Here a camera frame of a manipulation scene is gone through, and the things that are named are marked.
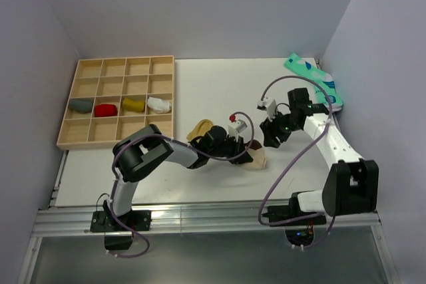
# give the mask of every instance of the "purple cable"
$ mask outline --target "purple cable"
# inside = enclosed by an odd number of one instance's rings
[[[281,76],[280,78],[275,79],[274,81],[272,81],[265,89],[264,93],[262,94],[262,97],[260,100],[263,100],[265,98],[266,93],[268,92],[268,90],[270,89],[271,86],[273,86],[276,82],[283,80],[283,79],[289,79],[289,78],[295,78],[295,79],[302,79],[305,81],[308,81],[310,83],[312,83],[314,86],[316,86],[317,88],[319,88],[319,90],[324,94],[325,98],[327,99],[328,102],[328,121],[325,124],[324,127],[324,131],[311,143],[309,143],[301,152],[299,152],[299,154],[297,156],[294,157],[294,159],[286,166],[286,168],[284,169],[284,171],[280,174],[280,176],[278,176],[277,180],[274,182],[274,184],[272,184],[272,187],[269,189],[269,191],[266,193],[265,198],[262,200],[262,203],[260,204],[260,208],[258,211],[258,221],[260,224],[265,225],[265,226],[277,226],[277,225],[284,225],[284,224],[288,224],[288,223],[292,223],[292,222],[296,222],[296,221],[302,221],[304,219],[311,219],[317,216],[321,216],[323,215],[322,213],[313,213],[310,215],[305,215],[305,216],[301,216],[301,217],[295,217],[292,219],[287,219],[285,221],[279,221],[279,222],[272,222],[272,223],[268,223],[268,222],[264,222],[262,221],[262,211],[265,208],[266,202],[269,200],[269,197],[271,196],[272,192],[276,189],[276,187],[278,186],[278,184],[281,182],[281,180],[283,179],[283,177],[290,171],[290,169],[292,168],[292,166],[313,146],[315,146],[318,141],[320,141],[328,132],[328,128],[329,128],[329,122],[331,121],[331,117],[332,117],[332,111],[333,111],[333,106],[331,104],[331,100],[329,98],[329,96],[327,95],[327,93],[325,92],[325,90],[315,81],[312,81],[310,79],[304,78],[302,76]],[[331,228],[333,227],[334,224],[334,220],[335,217],[333,217],[331,219],[330,225],[327,228],[327,230],[325,231],[325,233],[315,242],[313,242],[312,244],[309,244],[307,246],[305,246],[304,248],[309,248],[312,247],[314,245],[317,245],[319,242],[323,241],[324,238],[326,237],[326,235],[331,231]]]
[[[110,200],[111,200],[110,212],[111,212],[111,215],[114,218],[114,220],[119,224],[119,226],[126,229],[127,231],[132,232],[133,235],[138,236],[139,238],[143,239],[146,242],[146,248],[143,251],[141,251],[140,253],[129,254],[129,255],[117,254],[117,253],[113,253],[113,252],[110,251],[109,253],[111,255],[113,255],[115,257],[121,257],[121,258],[124,258],[124,259],[131,259],[133,257],[139,257],[141,255],[144,255],[149,250],[149,247],[150,247],[150,242],[149,242],[148,238],[146,238],[146,236],[140,234],[139,232],[133,230],[132,228],[130,228],[129,226],[127,226],[126,224],[121,222],[114,212],[114,196],[115,196],[115,192],[116,192],[116,189],[117,189],[117,186],[118,186],[118,181],[120,179],[120,176],[117,173],[117,171],[115,170],[115,168],[116,168],[118,159],[121,157],[123,152],[126,151],[131,146],[135,145],[136,143],[139,143],[140,141],[142,141],[144,139],[147,139],[147,138],[162,138],[163,140],[166,140],[166,141],[169,141],[169,142],[174,142],[174,143],[179,144],[181,146],[185,146],[185,147],[191,149],[192,151],[199,153],[199,154],[206,156],[206,157],[213,159],[213,160],[217,160],[217,161],[232,161],[232,160],[235,160],[235,159],[239,158],[240,156],[242,156],[243,154],[245,154],[250,149],[250,147],[252,146],[252,143],[254,141],[254,124],[253,124],[252,119],[248,116],[248,114],[241,112],[241,111],[237,111],[237,112],[233,113],[232,115],[236,115],[236,114],[241,114],[248,119],[248,122],[250,123],[250,126],[252,128],[252,137],[250,139],[250,142],[248,143],[248,145],[244,149],[244,151],[241,152],[240,154],[237,154],[236,156],[231,157],[231,158],[217,158],[215,156],[209,156],[207,153],[199,151],[189,144],[183,143],[181,141],[173,140],[172,138],[169,138],[168,136],[163,136],[162,134],[147,134],[146,136],[142,136],[142,137],[140,137],[136,140],[131,141],[123,149],[121,149],[118,152],[118,154],[114,157],[114,160],[112,161],[112,172],[114,173],[116,180],[114,181],[114,184],[112,185],[112,191],[111,191],[111,197],[110,197]]]

